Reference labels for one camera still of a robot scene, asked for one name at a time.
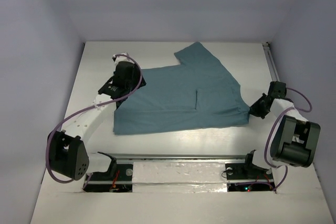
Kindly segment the teal t shirt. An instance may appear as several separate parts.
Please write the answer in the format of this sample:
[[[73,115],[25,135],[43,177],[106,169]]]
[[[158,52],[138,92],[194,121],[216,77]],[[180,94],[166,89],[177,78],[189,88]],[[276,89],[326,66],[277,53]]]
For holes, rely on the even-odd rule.
[[[240,84],[200,42],[176,52],[179,65],[144,69],[146,85],[114,112],[116,135],[242,126]]]

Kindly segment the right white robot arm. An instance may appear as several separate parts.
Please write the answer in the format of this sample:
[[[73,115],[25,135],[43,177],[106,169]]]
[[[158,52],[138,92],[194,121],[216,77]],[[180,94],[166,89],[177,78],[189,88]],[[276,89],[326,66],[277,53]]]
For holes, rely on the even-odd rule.
[[[297,108],[287,97],[287,91],[301,95],[308,103],[308,109]],[[313,163],[321,127],[302,116],[311,112],[312,104],[301,92],[288,88],[284,82],[272,81],[268,92],[249,109],[249,114],[264,119],[268,114],[276,117],[267,137],[263,158],[270,168],[283,166],[307,168]]]

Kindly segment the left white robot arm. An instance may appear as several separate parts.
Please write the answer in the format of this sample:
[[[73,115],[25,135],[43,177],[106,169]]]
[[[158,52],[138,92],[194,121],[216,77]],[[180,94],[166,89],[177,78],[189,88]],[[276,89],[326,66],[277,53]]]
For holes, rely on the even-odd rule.
[[[117,54],[113,61],[113,75],[92,105],[63,119],[48,136],[46,169],[56,182],[70,183],[86,174],[111,179],[116,174],[114,157],[102,151],[88,153],[86,146],[104,120],[146,82],[139,64],[127,54]]]

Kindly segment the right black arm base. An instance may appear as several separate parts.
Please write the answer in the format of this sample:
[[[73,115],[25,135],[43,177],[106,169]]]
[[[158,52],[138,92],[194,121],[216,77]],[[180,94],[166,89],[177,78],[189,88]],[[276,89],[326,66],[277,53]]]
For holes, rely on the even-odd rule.
[[[253,164],[255,150],[244,161],[226,163],[221,176],[226,179],[228,192],[273,191],[275,182],[272,172]]]

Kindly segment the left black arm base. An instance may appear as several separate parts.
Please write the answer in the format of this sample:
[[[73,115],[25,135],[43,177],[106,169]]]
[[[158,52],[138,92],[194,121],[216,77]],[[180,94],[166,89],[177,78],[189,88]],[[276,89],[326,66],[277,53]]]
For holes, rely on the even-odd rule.
[[[106,172],[87,175],[82,190],[87,193],[131,193],[133,164],[119,164],[115,157],[98,153],[109,158],[109,167]]]

